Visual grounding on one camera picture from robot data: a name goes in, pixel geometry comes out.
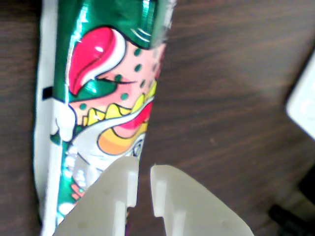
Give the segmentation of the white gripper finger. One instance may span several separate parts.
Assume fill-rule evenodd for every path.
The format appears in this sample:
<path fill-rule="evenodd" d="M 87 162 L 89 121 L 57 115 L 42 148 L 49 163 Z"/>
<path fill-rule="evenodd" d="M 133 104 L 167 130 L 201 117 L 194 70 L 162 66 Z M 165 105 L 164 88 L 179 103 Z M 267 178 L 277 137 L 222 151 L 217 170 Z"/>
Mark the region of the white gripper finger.
<path fill-rule="evenodd" d="M 170 165 L 150 173 L 155 217 L 168 236 L 252 236 L 246 222 L 206 187 Z"/>
<path fill-rule="evenodd" d="M 124 236 L 126 214 L 137 204 L 139 160 L 114 161 L 55 230 L 56 236 Z"/>

